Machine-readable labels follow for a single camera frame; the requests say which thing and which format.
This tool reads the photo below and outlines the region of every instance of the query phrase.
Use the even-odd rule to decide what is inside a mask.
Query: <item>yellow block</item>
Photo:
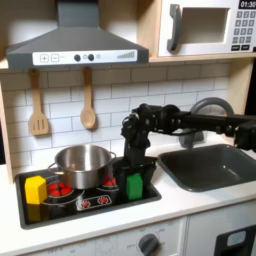
[[[46,180],[41,176],[27,178],[25,192],[28,204],[41,204],[47,199]]]

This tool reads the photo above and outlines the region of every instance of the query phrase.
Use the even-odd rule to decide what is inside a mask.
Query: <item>silver pot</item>
[[[116,155],[94,145],[66,148],[55,156],[55,163],[48,167],[67,186],[76,189],[95,188],[102,184],[104,175],[111,168]],[[51,169],[57,165],[58,171]]]

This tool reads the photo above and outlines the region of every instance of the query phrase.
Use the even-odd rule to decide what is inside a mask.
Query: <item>wooden spatula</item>
[[[85,103],[80,119],[85,128],[92,129],[96,123],[96,115],[92,108],[92,69],[85,68],[83,74]]]
[[[29,129],[33,135],[42,135],[49,132],[49,124],[45,115],[41,109],[41,98],[40,98],[40,72],[38,70],[30,70],[29,77],[31,82],[34,113],[29,120]]]

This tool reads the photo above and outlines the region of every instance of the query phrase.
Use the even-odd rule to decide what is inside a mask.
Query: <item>sink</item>
[[[164,153],[158,160],[180,187],[192,192],[256,180],[256,161],[225,144]]]

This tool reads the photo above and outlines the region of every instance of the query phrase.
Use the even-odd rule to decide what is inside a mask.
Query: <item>faucet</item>
[[[215,98],[215,97],[205,98],[203,100],[198,101],[191,108],[190,112],[192,114],[197,114],[199,112],[199,110],[201,110],[202,108],[209,106],[209,105],[220,106],[226,111],[226,114],[228,116],[234,115],[234,110],[227,101],[220,99],[220,98]],[[192,131],[191,129],[184,129],[183,133],[187,133],[187,132],[191,132],[191,131]],[[184,136],[179,137],[180,145],[183,148],[187,148],[187,149],[192,149],[195,141],[202,141],[202,140],[204,140],[204,135],[202,132],[196,132],[196,133],[192,133],[189,135],[184,135]]]

